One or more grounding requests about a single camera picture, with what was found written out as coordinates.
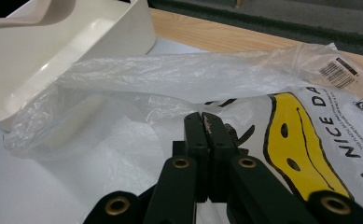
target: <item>wooden surface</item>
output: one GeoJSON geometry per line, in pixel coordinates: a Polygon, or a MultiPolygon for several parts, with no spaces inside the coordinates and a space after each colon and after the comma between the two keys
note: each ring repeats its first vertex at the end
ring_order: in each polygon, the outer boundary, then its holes
{"type": "MultiPolygon", "coordinates": [[[[151,9],[151,15],[157,36],[211,52],[271,50],[302,44],[279,36],[157,9],[151,9]]],[[[363,65],[362,55],[348,52],[344,54],[363,65]]]]}

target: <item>white plastic basket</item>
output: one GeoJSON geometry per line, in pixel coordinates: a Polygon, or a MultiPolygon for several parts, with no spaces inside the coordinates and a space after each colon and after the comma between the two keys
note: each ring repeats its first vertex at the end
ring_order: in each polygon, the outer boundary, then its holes
{"type": "MultiPolygon", "coordinates": [[[[9,17],[31,12],[37,1],[9,17]]],[[[146,54],[155,40],[146,0],[76,0],[58,23],[0,29],[0,129],[7,131],[23,104],[72,63],[146,54]]]]}

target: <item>barcode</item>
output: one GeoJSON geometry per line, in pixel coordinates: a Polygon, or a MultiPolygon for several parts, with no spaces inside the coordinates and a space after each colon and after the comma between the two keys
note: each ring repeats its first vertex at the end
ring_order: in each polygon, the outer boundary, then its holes
{"type": "Polygon", "coordinates": [[[344,69],[341,65],[338,65],[335,62],[330,62],[321,68],[319,72],[338,89],[343,89],[355,81],[353,76],[348,73],[348,70],[344,69]]]}

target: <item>plastic wrap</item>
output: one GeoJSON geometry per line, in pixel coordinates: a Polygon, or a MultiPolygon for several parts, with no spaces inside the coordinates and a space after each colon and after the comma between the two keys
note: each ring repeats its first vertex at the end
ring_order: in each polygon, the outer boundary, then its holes
{"type": "MultiPolygon", "coordinates": [[[[238,136],[254,125],[240,147],[265,161],[298,197],[328,185],[363,206],[363,68],[333,45],[77,63],[21,109],[4,143],[13,155],[37,161],[107,155],[79,165],[106,170],[103,186],[85,202],[93,207],[108,192],[139,194],[153,185],[172,142],[183,140],[183,118],[196,111],[217,114],[238,136]],[[281,137],[272,130],[282,122],[289,122],[291,140],[292,130],[310,132],[307,145],[318,148],[314,162],[325,166],[319,168],[325,184],[309,172],[288,173],[275,160],[270,143],[281,137]],[[317,186],[299,186],[309,176],[317,186]]],[[[306,159],[286,150],[290,158],[284,160],[300,161],[305,169],[306,159]]],[[[198,215],[198,223],[226,222],[210,203],[200,205],[198,215]]]]}

